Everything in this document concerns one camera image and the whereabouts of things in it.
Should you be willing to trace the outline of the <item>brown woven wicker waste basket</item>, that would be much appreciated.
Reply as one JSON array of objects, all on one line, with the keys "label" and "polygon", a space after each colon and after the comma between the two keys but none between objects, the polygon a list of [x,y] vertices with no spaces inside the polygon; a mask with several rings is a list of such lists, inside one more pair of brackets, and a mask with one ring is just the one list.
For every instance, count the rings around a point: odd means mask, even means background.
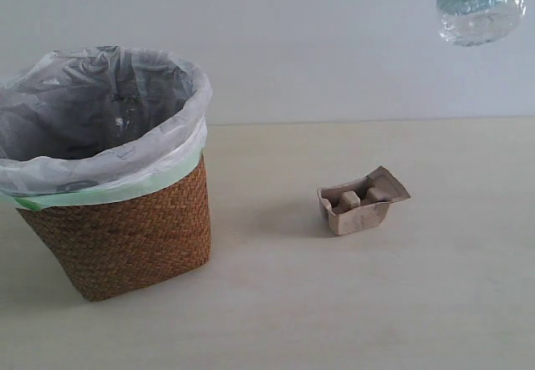
[{"label": "brown woven wicker waste basket", "polygon": [[174,185],[133,200],[18,213],[90,302],[193,271],[211,254],[203,161]]}]

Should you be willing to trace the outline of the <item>translucent white bin liner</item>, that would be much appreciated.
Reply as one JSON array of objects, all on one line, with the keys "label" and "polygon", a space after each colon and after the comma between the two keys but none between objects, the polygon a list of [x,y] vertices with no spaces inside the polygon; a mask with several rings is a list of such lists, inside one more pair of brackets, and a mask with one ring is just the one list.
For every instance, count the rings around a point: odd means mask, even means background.
[{"label": "translucent white bin liner", "polygon": [[[112,98],[138,94],[147,131],[116,138]],[[23,210],[133,200],[201,161],[212,88],[166,51],[53,51],[1,83],[1,198]]]}]

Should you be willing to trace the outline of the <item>green label water bottle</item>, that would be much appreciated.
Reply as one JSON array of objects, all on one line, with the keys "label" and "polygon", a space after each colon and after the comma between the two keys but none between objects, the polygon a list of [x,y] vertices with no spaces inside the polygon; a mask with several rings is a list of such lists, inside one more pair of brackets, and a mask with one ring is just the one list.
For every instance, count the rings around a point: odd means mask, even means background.
[{"label": "green label water bottle", "polygon": [[524,0],[436,0],[441,38],[474,47],[505,38],[526,14]]}]

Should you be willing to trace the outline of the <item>red label soda bottle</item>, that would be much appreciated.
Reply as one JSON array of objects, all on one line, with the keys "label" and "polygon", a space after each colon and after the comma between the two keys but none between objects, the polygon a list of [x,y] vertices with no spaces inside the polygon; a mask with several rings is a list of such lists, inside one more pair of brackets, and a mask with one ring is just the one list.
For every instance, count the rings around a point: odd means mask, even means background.
[{"label": "red label soda bottle", "polygon": [[145,106],[138,94],[115,94],[111,102],[118,140],[124,144],[146,133]]}]

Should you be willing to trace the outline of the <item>brown pulp cardboard tray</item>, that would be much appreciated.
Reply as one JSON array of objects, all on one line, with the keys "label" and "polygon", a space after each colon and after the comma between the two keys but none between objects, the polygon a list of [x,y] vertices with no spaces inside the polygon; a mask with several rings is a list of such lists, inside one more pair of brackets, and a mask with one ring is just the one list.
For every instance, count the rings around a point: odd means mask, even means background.
[{"label": "brown pulp cardboard tray", "polygon": [[357,180],[317,190],[329,229],[346,236],[379,226],[390,206],[408,200],[409,191],[384,166]]}]

